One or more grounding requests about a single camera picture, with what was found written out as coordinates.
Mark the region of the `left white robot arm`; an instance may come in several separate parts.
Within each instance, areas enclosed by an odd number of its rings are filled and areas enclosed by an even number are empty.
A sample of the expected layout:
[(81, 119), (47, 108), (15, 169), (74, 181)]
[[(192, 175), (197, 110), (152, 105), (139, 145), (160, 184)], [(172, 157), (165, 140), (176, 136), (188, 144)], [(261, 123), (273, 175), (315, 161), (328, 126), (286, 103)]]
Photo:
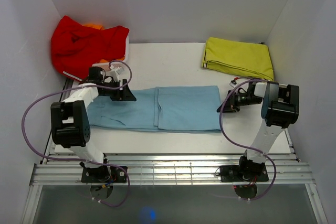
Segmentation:
[(77, 154), (82, 159), (80, 166), (100, 182), (111, 177), (111, 168), (106, 165), (106, 155), (90, 142), (87, 108), (97, 97), (117, 102), (137, 100), (128, 87), (127, 79), (119, 79), (122, 72), (123, 67), (115, 65), (90, 67), (88, 76), (79, 82), (81, 89), (65, 100), (53, 103), (50, 108), (53, 142)]

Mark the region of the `light blue trousers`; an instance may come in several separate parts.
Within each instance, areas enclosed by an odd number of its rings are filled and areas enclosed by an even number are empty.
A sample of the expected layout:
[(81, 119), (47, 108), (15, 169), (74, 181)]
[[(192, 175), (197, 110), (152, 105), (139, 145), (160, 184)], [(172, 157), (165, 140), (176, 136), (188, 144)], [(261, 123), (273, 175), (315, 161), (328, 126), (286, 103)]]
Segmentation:
[(97, 97), (87, 108), (91, 126), (114, 130), (203, 133), (220, 130), (218, 86), (135, 90), (135, 102)]

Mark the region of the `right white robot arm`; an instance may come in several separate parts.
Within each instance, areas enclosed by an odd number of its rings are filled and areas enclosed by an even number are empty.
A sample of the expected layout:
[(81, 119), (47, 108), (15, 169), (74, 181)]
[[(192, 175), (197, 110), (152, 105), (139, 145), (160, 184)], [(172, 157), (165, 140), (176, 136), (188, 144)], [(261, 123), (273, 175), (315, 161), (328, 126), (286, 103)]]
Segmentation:
[(224, 165), (218, 175), (222, 182), (267, 182), (265, 162), (276, 138), (299, 117), (299, 87), (251, 79), (228, 91), (217, 112), (235, 113), (242, 106), (261, 104), (262, 122), (250, 147), (245, 147), (238, 165)]

